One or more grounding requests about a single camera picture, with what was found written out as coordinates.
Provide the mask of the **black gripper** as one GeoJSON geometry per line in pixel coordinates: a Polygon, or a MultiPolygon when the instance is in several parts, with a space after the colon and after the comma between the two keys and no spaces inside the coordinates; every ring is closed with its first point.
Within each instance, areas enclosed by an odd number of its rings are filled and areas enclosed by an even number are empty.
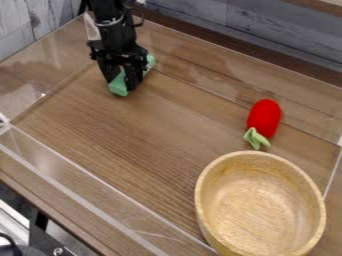
{"type": "Polygon", "coordinates": [[[106,82],[120,74],[124,65],[124,82],[132,91],[143,81],[144,64],[148,51],[136,42],[136,28],[141,26],[131,18],[94,19],[100,40],[88,39],[90,58],[97,62],[106,82]]]}

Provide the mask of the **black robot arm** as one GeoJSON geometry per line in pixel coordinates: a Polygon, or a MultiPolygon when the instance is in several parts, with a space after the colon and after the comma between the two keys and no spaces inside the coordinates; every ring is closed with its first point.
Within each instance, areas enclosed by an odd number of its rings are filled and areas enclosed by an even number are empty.
{"type": "Polygon", "coordinates": [[[143,82],[153,65],[153,57],[136,42],[136,28],[132,11],[141,10],[144,0],[89,0],[93,16],[84,15],[85,28],[94,29],[88,36],[89,57],[97,62],[108,84],[108,90],[117,96],[127,96],[143,82]]]}

